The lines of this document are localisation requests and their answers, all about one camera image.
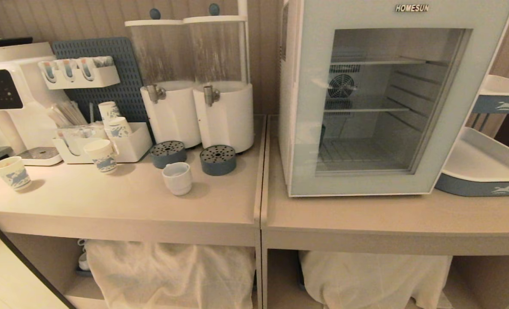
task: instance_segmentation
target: fridge shelf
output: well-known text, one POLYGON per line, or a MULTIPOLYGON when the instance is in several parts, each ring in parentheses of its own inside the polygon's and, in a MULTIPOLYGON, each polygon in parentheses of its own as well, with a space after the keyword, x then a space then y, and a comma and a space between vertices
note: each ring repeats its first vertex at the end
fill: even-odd
POLYGON ((323 139, 319 148, 318 172, 406 171, 392 154, 374 139, 323 139))
POLYGON ((385 97, 326 98, 325 113, 407 112, 410 109, 385 97))
POLYGON ((399 56, 391 57, 332 57, 331 65, 338 64, 360 64, 360 65, 373 65, 373 64, 424 64, 425 60, 412 59, 399 56))

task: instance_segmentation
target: mini fridge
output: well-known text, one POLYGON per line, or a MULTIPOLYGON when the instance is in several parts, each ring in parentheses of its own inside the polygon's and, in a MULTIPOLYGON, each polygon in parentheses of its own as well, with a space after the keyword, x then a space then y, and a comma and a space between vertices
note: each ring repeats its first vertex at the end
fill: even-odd
POLYGON ((286 0, 288 195, 430 193, 508 22, 509 0, 286 0))

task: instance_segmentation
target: cabinet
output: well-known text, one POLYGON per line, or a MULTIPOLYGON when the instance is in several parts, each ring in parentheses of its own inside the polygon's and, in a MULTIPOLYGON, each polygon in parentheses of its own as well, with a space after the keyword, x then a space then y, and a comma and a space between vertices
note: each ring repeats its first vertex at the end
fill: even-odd
MULTIPOLYGON (((289 250, 509 255, 509 197, 434 190, 423 196, 289 198, 277 121, 270 117, 262 189, 262 282, 268 309, 321 308, 298 288, 297 258, 289 250)), ((445 293, 456 309, 482 308, 454 268, 445 293)))
MULTIPOLYGON (((0 228, 78 309, 105 308, 94 280, 74 272, 78 237, 255 247, 261 275, 253 304, 259 309, 321 308, 298 287, 294 250, 509 256, 509 197, 434 190, 424 196, 289 198, 278 118, 270 117, 267 128, 264 119, 255 118, 255 145, 238 157, 231 177, 205 176, 200 149, 190 151, 197 188, 180 198, 170 196, 148 158, 122 164, 123 174, 115 178, 98 179, 121 185, 114 197, 97 190, 97 181, 81 181, 97 176, 90 165, 28 167, 39 182, 26 192, 0 182, 0 228), (114 203, 102 202, 107 199, 114 203)), ((474 296, 481 290, 463 274, 450 272, 445 287, 455 308, 487 309, 474 296)), ((416 309, 413 303, 407 308, 416 309)))
MULTIPOLYGON (((194 187, 176 197, 149 156, 120 164, 111 176, 91 164, 27 167, 30 188, 13 192, 0 180, 0 229, 78 309, 105 307, 92 278, 74 273, 80 248, 73 239, 152 241, 180 244, 249 246, 261 271, 260 205, 266 116, 254 118, 255 143, 237 157, 225 176, 201 170, 197 147, 188 151, 194 187), (68 257, 60 264, 51 261, 68 257)), ((258 291, 262 280, 257 280, 258 291)), ((253 292, 253 306, 262 294, 253 292)))

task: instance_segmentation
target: paper cup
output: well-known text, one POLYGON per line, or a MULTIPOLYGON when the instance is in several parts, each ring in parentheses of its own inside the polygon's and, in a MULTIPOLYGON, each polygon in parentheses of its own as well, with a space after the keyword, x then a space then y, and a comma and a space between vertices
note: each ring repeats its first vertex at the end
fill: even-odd
POLYGON ((107 132, 109 133, 109 135, 111 135, 109 136, 110 139, 113 139, 115 137, 127 137, 133 133, 125 117, 116 117, 110 119, 107 122, 106 127, 107 132))
POLYGON ((174 195, 184 195, 191 190, 191 170, 190 165, 185 162, 167 164, 163 171, 165 185, 174 195))
POLYGON ((113 101, 98 104, 98 109, 100 110, 100 116, 104 125, 107 125, 107 122, 113 118, 121 117, 119 108, 117 108, 113 101))
POLYGON ((15 191, 27 188, 31 184, 21 157, 0 160, 0 176, 15 191))
POLYGON ((83 147, 85 153, 94 162, 98 171, 104 174, 111 174, 117 169, 115 157, 117 153, 113 149, 111 141, 107 139, 99 139, 90 142, 83 147))

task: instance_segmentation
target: stacked paper cup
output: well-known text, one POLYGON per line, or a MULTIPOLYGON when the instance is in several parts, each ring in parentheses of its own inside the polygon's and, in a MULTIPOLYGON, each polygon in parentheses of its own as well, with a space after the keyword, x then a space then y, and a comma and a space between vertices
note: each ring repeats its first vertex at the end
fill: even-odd
POLYGON ((109 139, 113 141, 116 137, 127 137, 133 133, 125 117, 121 116, 115 102, 109 101, 98 104, 104 129, 109 139))
POLYGON ((117 169, 115 157, 119 155, 107 139, 98 139, 83 147, 100 173, 111 174, 117 169))

